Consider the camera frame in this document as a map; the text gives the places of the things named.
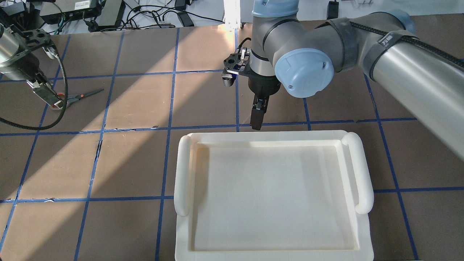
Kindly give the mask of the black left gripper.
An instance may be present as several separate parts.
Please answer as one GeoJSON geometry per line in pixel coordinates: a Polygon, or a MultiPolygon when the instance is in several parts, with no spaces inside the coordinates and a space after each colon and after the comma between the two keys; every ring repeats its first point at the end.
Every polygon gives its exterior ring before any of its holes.
{"type": "Polygon", "coordinates": [[[65,108],[65,99],[58,96],[51,88],[50,80],[42,71],[36,72],[34,76],[26,80],[26,82],[33,89],[33,92],[49,106],[57,109],[65,108]]]}

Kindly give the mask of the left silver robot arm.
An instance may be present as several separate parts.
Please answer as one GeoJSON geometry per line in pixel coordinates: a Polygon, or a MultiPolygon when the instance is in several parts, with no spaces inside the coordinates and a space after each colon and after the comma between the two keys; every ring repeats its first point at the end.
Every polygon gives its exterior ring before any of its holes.
{"type": "Polygon", "coordinates": [[[61,61],[55,43],[42,29],[14,32],[1,26],[0,71],[8,79],[26,81],[32,91],[45,103],[55,109],[65,108],[64,95],[59,95],[51,87],[51,81],[40,69],[39,59],[34,51],[43,49],[51,59],[61,61]]]}

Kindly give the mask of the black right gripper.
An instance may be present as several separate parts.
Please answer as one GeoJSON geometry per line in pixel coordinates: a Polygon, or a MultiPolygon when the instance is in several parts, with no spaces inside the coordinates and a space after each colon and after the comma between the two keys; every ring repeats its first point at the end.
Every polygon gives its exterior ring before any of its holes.
{"type": "Polygon", "coordinates": [[[276,76],[253,75],[248,78],[249,89],[254,93],[250,116],[250,126],[256,131],[262,128],[270,96],[276,94],[281,86],[276,76]]]}

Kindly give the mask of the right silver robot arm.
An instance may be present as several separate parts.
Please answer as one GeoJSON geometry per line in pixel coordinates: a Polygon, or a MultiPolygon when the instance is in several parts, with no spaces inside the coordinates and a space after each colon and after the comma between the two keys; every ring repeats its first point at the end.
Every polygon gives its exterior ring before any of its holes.
{"type": "Polygon", "coordinates": [[[463,62],[422,42],[403,11],[335,18],[306,30],[297,0],[255,0],[250,66],[307,98],[359,66],[463,158],[463,62]]]}

